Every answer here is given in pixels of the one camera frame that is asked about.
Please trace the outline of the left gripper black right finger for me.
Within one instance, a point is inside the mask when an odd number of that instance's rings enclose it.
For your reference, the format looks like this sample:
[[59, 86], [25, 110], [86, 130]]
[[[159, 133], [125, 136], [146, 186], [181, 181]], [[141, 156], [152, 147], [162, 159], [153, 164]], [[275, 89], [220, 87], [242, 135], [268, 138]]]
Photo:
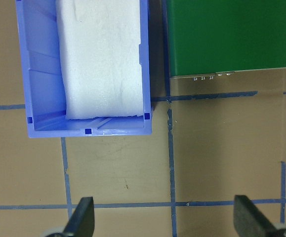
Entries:
[[245, 195], [235, 195], [233, 224], [240, 237], [273, 237], [277, 228]]

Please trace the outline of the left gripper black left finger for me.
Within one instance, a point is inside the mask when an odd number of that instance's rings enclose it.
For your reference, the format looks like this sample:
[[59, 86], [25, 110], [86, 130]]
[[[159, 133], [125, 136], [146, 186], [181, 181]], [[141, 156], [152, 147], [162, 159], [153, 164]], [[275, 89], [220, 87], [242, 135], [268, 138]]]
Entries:
[[92, 237], [94, 233], [93, 197], [82, 197], [63, 230], [65, 237]]

